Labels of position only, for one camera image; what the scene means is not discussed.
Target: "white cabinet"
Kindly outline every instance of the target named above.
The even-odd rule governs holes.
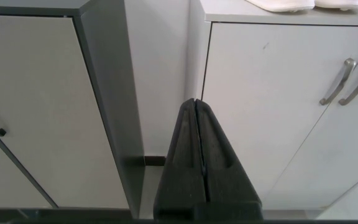
[[[0,140],[58,207],[136,217],[144,160],[124,0],[0,11],[15,15],[0,16]]]
[[[319,208],[358,182],[358,65],[271,191],[267,207]]]
[[[190,24],[198,29],[189,32],[193,47],[188,49],[188,55],[205,55],[205,58],[193,57],[194,61],[188,62],[191,66],[187,73],[187,94],[202,98],[212,107],[264,208],[319,208],[329,205],[326,194],[334,200],[352,187],[358,181],[356,171],[348,171],[346,175],[352,177],[344,180],[346,185],[333,188],[333,193],[328,192],[328,183],[321,188],[302,188],[311,186],[311,181],[316,185],[325,181],[319,182],[322,177],[313,177],[314,172],[324,172],[327,175],[324,178],[331,177],[332,183],[341,179],[328,167],[314,169],[318,159],[330,156],[320,154],[323,145],[347,135],[338,134],[333,139],[326,130],[325,138],[332,142],[321,142],[318,150],[313,144],[304,149],[316,157],[313,162],[309,160],[310,155],[301,160],[298,154],[303,150],[299,150],[301,146],[313,141],[314,126],[317,128],[330,110],[329,104],[321,105],[319,101],[332,95],[344,74],[349,74],[358,63],[358,13],[315,9],[294,15],[273,14],[243,0],[198,0],[191,6]],[[208,35],[205,27],[210,23]],[[209,38],[200,41],[200,37]],[[354,77],[355,73],[350,73],[341,94],[349,94],[346,89]],[[346,129],[353,132],[351,125]],[[353,142],[353,147],[357,145],[358,142]],[[337,146],[337,151],[345,150]],[[337,167],[332,169],[344,168],[349,162],[339,158]],[[286,192],[277,188],[280,184],[286,187]],[[297,194],[288,196],[290,187],[294,186],[310,194],[297,198],[304,204],[292,200]],[[320,197],[311,196],[311,190]]]
[[[262,200],[326,109],[318,101],[350,56],[358,61],[358,27],[213,26],[203,100]]]
[[[0,150],[0,208],[48,208],[49,203]]]

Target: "gray floor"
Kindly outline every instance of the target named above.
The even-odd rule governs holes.
[[[157,193],[158,183],[162,175],[163,167],[147,166],[142,193],[142,203],[140,205],[139,218],[153,219],[154,197]],[[264,210],[264,218],[275,220],[304,220],[315,219],[320,211],[304,210]]]

